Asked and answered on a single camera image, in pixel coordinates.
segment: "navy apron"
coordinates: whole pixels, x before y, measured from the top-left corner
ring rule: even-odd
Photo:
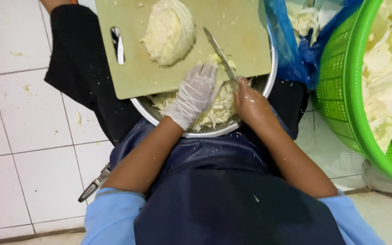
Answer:
[[[155,128],[142,120],[112,168]],[[329,208],[271,176],[246,136],[181,139],[134,220],[136,245],[344,245]]]

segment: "cutting board handle hole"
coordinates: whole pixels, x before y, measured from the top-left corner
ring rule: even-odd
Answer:
[[[120,37],[119,28],[112,27],[110,32],[112,35],[112,42],[115,49],[117,63],[123,64],[125,62],[125,54],[123,53],[122,38]]]

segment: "blue plastic bag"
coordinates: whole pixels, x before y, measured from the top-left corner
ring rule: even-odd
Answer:
[[[349,18],[363,0],[343,0],[343,8],[330,20],[310,47],[312,30],[301,37],[297,45],[293,26],[287,16],[285,0],[264,0],[266,14],[276,35],[278,46],[277,77],[286,81],[300,81],[315,90],[318,83],[320,59],[334,30]]]

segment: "black pants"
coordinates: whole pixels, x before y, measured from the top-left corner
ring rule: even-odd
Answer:
[[[53,51],[45,81],[94,111],[102,130],[116,145],[142,116],[129,99],[116,97],[98,17],[87,7],[62,5],[52,11],[51,26]],[[297,136],[300,109],[305,111],[308,103],[306,86],[276,80],[269,101]],[[249,127],[240,131],[265,150]]]

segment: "hand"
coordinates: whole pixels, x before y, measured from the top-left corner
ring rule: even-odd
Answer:
[[[174,122],[187,130],[208,107],[217,75],[217,64],[198,64],[190,69],[179,86],[175,102],[164,109]]]
[[[254,131],[259,127],[278,125],[267,98],[249,86],[244,77],[239,77],[239,91],[234,92],[235,107],[240,118]]]

